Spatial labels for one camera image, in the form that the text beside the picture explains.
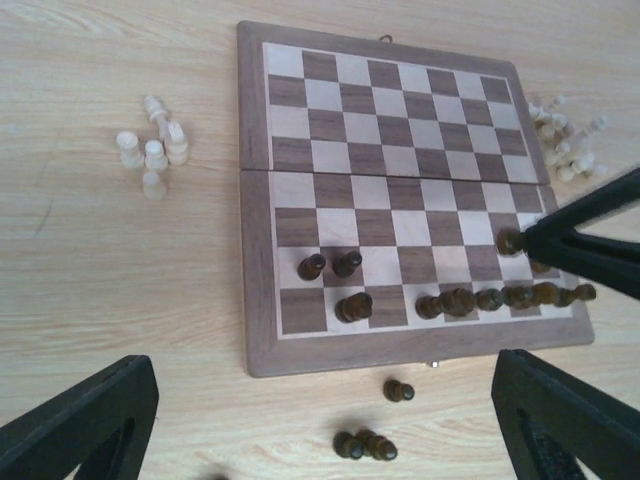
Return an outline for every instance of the folding wooden chessboard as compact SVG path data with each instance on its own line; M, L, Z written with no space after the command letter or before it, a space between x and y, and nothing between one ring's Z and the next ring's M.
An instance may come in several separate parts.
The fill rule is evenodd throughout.
M423 320L418 297L553 281L495 235L556 208L515 67L286 27L238 25L248 371L256 377L427 362L593 341L587 309ZM360 269L337 278L351 250ZM301 280L298 264L327 258ZM373 316L345 324L359 291Z

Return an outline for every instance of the light wood surface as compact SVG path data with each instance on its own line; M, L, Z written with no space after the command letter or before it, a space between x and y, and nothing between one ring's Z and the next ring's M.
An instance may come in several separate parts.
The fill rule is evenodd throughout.
M143 479L513 478L490 401L495 357L255 380L244 371L236 23L243 19L511 60L525 93L564 92L572 121L611 117L595 153L640 151L640 6L632 0L184 0L0 4L0 424L126 354L151 356L160 406ZM162 98L191 139L169 193L146 200L115 136L157 135ZM561 201L593 182L554 181ZM592 231L639 239L627 212ZM594 345L536 352L640 408L637 303L606 288ZM397 375L416 388L396 405ZM348 462L367 425L397 461Z

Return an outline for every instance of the wooden table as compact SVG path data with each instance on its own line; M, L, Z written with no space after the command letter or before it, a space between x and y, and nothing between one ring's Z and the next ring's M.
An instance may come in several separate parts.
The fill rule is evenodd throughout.
M616 175L640 151L635 2L37 3L0 7L0 424L124 355L147 354L160 406L141 478L513 478L489 395L495 356L439 369L245 373L235 25L389 33L512 60L527 94L564 92L582 124L611 117L596 155ZM141 141L157 134L141 104L149 93L193 146L160 204L127 176L115 145L123 129ZM554 181L561 201L594 184ZM593 231L639 240L640 215ZM638 408L637 304L599 293L594 345L536 353ZM416 399L385 402L387 375L410 381ZM336 457L336 429L359 425L393 439L399 459Z

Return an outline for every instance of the chessboard half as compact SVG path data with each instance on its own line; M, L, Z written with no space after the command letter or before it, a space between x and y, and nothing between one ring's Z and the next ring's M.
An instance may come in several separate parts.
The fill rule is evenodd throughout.
M418 317L416 300L577 279L498 255L495 236L557 208L515 67L242 22L240 196L249 373L427 362L593 341L587 309ZM346 279L333 259L358 251ZM314 253L313 281L297 267ZM373 315L336 303L367 292Z

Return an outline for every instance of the pile of white chess pieces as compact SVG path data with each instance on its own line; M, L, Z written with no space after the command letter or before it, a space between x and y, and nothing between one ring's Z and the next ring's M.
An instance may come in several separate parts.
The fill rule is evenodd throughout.
M529 115L536 128L544 153L544 163L556 169L561 182L570 182L576 175L590 177L604 175L607 167L596 164L591 151L592 137L609 126L607 117L592 120L584 129L576 131L567 117L556 112L567 98L558 95L548 105L529 103Z
M169 164L182 165L189 158L189 143L178 122L169 120L169 112L157 97L148 95L144 99L144 108L149 121L158 125L159 140L149 140L144 146L144 155L140 151L138 136L128 130L120 132L116 143L120 147L120 161L128 170L147 172L142 176L142 191L150 200L162 200L167 194L167 186L160 173Z

